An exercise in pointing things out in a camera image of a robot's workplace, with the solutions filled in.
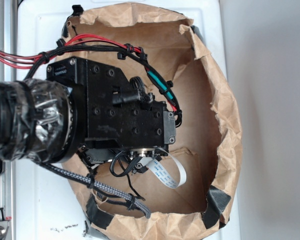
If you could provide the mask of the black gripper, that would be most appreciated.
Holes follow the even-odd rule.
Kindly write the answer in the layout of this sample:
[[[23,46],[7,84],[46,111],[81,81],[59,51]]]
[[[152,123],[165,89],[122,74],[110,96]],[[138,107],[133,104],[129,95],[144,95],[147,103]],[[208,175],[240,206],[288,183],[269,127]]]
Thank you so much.
[[[133,157],[166,156],[175,142],[175,117],[166,103],[142,92],[120,68],[70,57],[50,64],[46,77],[63,85],[68,94],[66,158],[82,144],[121,150]]]

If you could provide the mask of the black taped robot arm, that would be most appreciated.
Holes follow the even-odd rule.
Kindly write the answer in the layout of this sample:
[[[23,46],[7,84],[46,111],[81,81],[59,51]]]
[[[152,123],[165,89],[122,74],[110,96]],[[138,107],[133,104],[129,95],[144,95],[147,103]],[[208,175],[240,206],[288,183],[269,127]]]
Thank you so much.
[[[0,82],[0,160],[61,163],[80,146],[93,163],[108,150],[163,155],[175,142],[174,114],[139,77],[80,57],[54,62],[46,79]]]

